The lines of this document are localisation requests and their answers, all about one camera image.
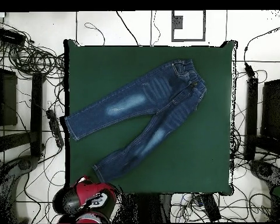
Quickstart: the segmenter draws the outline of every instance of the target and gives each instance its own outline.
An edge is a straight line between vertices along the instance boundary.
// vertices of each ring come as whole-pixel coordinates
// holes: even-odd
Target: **jeans pocket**
[[[180,61],[180,62],[174,62],[172,63],[172,68],[174,73],[177,76],[186,76],[186,66],[184,64],[184,61]]]

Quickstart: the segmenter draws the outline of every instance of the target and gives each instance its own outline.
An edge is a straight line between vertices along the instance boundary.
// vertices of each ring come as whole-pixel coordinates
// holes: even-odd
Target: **jeans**
[[[197,109],[204,80],[190,59],[167,62],[65,117],[74,140],[135,116],[151,114],[143,132],[126,147],[93,165],[99,180],[108,183],[135,168]]]

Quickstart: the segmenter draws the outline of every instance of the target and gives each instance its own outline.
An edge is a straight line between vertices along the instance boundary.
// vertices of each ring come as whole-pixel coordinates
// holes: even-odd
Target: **green table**
[[[232,192],[229,152],[234,42],[223,47],[80,47],[68,40],[65,45],[69,49],[70,113],[162,63],[192,59],[208,89],[197,111],[136,169],[112,184],[125,193]],[[66,148],[70,152],[66,171],[70,183],[84,174],[93,177],[92,165],[130,143],[150,119],[146,115],[126,120],[80,141],[70,138]]]

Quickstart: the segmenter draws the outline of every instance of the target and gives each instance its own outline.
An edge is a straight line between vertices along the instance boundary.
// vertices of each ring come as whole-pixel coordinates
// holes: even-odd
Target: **jeans waistband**
[[[205,93],[205,81],[201,78],[201,76],[196,71],[193,61],[191,59],[178,59],[171,62],[172,64],[179,65],[184,67],[184,76],[188,76],[190,80],[190,84],[195,85],[195,88],[198,89],[201,93]]]

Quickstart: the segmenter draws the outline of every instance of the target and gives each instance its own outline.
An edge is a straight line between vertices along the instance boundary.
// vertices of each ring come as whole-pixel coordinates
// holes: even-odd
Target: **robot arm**
[[[58,223],[110,223],[118,190],[111,184],[92,183],[86,176],[74,186],[59,190],[54,211],[63,215]]]

